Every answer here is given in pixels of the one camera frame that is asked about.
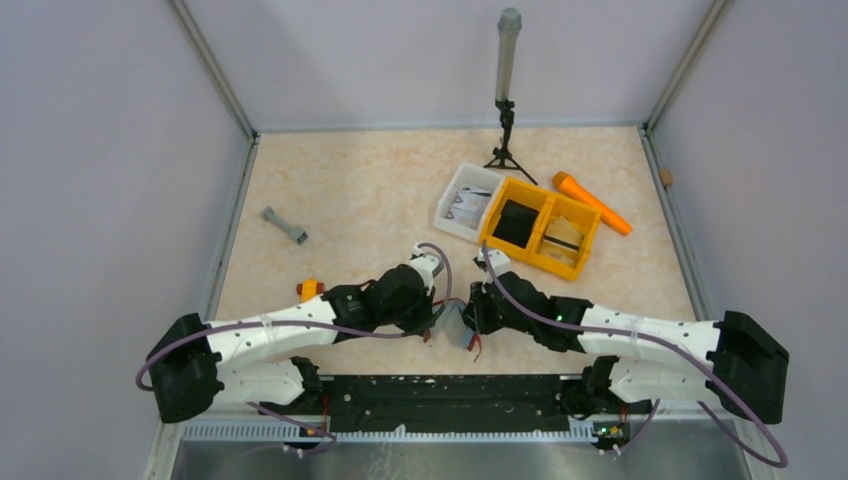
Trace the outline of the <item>red card holder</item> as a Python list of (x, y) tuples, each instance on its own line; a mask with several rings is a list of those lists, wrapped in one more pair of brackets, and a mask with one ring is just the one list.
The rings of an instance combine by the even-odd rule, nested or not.
[(465, 323), (466, 302), (459, 298), (436, 301), (436, 323), (423, 333), (421, 343), (449, 364), (475, 363), (482, 347), (478, 332)]

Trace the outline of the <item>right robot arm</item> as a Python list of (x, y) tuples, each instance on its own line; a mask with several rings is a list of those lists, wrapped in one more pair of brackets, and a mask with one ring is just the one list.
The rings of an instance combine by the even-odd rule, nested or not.
[(745, 420), (783, 420), (788, 350), (746, 313), (685, 322), (548, 296), (513, 272), (472, 283), (463, 314), (481, 335), (509, 329), (555, 352), (593, 355), (578, 412), (595, 400), (719, 405)]

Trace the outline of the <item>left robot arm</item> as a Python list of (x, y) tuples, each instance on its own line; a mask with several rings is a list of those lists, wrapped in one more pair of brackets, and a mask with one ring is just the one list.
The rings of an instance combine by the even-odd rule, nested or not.
[(421, 335), (436, 320), (435, 280), (442, 261), (421, 255), (362, 284), (338, 285), (282, 310), (205, 323), (179, 317), (148, 353), (139, 373), (149, 378), (166, 424), (210, 409), (247, 403), (290, 405), (317, 382), (307, 362), (276, 356), (359, 338)]

